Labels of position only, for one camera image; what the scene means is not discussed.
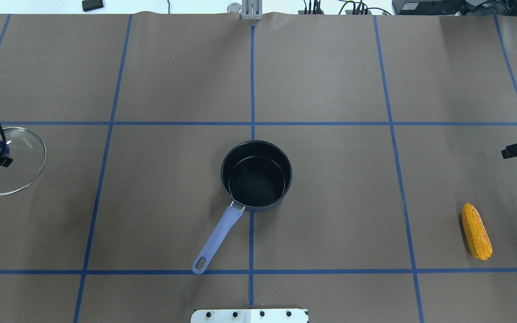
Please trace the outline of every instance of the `handle hole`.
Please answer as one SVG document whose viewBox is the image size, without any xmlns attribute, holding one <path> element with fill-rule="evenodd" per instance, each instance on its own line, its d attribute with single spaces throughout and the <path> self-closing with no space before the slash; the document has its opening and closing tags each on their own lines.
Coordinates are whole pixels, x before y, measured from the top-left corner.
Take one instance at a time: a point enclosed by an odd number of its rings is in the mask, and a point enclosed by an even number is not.
<svg viewBox="0 0 517 323">
<path fill-rule="evenodd" d="M 197 270 L 203 269 L 203 266 L 205 265 L 205 262 L 207 262 L 207 258 L 201 257 L 201 259 L 199 259 L 199 262 L 197 262 L 197 265 L 195 265 L 195 268 Z"/>
</svg>

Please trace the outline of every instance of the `saucepan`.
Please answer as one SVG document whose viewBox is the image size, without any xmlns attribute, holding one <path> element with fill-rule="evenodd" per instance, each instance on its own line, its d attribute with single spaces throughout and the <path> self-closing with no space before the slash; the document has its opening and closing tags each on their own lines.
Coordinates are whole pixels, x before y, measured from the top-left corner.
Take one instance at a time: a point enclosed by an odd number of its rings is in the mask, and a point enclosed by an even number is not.
<svg viewBox="0 0 517 323">
<path fill-rule="evenodd" d="M 205 272 L 243 211 L 267 211 L 279 204 L 287 194 L 292 178 L 289 158 L 274 144 L 251 140 L 231 149 L 221 166 L 221 182 L 232 203 L 193 262 L 193 272 Z"/>
</svg>

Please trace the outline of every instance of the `corn cob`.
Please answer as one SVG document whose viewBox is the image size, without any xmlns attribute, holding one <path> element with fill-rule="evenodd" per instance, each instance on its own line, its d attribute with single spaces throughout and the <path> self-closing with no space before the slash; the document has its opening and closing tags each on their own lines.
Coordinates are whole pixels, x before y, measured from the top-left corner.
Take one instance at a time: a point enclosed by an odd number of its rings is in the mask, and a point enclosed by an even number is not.
<svg viewBox="0 0 517 323">
<path fill-rule="evenodd" d="M 472 256 L 480 260 L 490 258 L 492 256 L 490 238 L 488 238 L 480 214 L 471 204 L 466 203 L 462 209 L 462 225 Z"/>
</svg>

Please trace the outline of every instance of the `pot handle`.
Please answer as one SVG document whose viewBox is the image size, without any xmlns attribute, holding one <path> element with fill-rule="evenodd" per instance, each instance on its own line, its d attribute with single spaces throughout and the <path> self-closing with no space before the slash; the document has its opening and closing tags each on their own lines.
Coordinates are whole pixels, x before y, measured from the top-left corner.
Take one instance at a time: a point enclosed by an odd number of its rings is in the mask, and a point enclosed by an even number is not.
<svg viewBox="0 0 517 323">
<path fill-rule="evenodd" d="M 210 264 L 215 253 L 217 253 L 217 250 L 226 237 L 228 231 L 238 221 L 238 219 L 241 218 L 242 211 L 244 211 L 245 208 L 242 207 L 242 210 L 238 210 L 233 207 L 233 204 L 226 208 L 221 219 L 219 220 L 219 223 L 217 223 L 213 233 L 211 233 L 207 243 L 205 243 L 205 246 L 201 250 L 201 253 L 199 253 L 195 259 L 195 262 L 193 262 L 193 272 L 195 274 L 199 275 L 207 270 L 207 266 Z M 197 269 L 197 265 L 201 261 L 204 261 L 205 263 L 203 266 L 201 266 L 201 269 Z"/>
</svg>

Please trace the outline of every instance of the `transparent pot lid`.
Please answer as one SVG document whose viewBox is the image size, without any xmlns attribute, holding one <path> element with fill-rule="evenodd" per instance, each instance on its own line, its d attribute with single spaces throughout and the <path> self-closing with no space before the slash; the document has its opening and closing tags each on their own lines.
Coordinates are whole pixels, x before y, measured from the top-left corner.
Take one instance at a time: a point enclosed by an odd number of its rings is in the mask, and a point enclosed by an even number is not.
<svg viewBox="0 0 517 323">
<path fill-rule="evenodd" d="M 9 167 L 0 167 L 0 196 L 29 186 L 39 177 L 47 161 L 45 143 L 33 131 L 23 127 L 6 127 L 4 133 L 13 162 Z"/>
</svg>

